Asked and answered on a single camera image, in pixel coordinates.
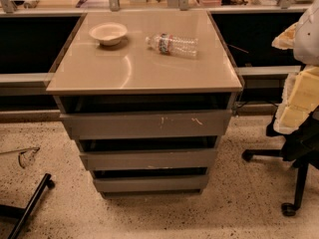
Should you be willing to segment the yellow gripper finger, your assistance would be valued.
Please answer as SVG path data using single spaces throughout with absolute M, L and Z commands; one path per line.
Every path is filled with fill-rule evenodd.
M 275 114 L 273 129 L 290 134 L 319 106 L 319 67 L 306 66 L 285 80 L 282 103 Z
M 280 50 L 293 49 L 295 44 L 296 27 L 296 23 L 289 26 L 286 30 L 274 38 L 271 46 Z

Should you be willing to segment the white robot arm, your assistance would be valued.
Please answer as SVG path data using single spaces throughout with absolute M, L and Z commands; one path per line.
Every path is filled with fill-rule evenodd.
M 275 114 L 273 129 L 290 134 L 319 106 L 319 0 L 315 0 L 297 23 L 272 41 L 280 50 L 293 50 L 295 60 L 305 65 L 298 74 L 289 74 L 282 103 Z

